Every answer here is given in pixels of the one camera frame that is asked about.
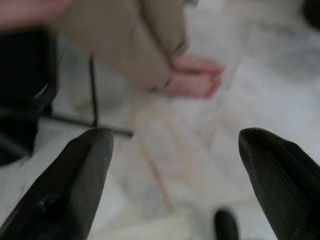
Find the bare foot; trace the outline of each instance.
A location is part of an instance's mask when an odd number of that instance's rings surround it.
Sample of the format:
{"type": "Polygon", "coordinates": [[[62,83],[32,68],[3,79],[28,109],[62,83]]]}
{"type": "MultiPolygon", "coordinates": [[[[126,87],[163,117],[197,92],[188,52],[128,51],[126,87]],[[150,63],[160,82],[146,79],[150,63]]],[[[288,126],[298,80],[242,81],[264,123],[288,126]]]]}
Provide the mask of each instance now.
{"type": "Polygon", "coordinates": [[[225,67],[213,60],[203,57],[182,55],[172,62],[173,69],[189,73],[212,73],[220,75],[225,67]]]}
{"type": "Polygon", "coordinates": [[[205,99],[213,96],[222,82],[220,74],[174,71],[165,94],[171,97],[205,99]]]}

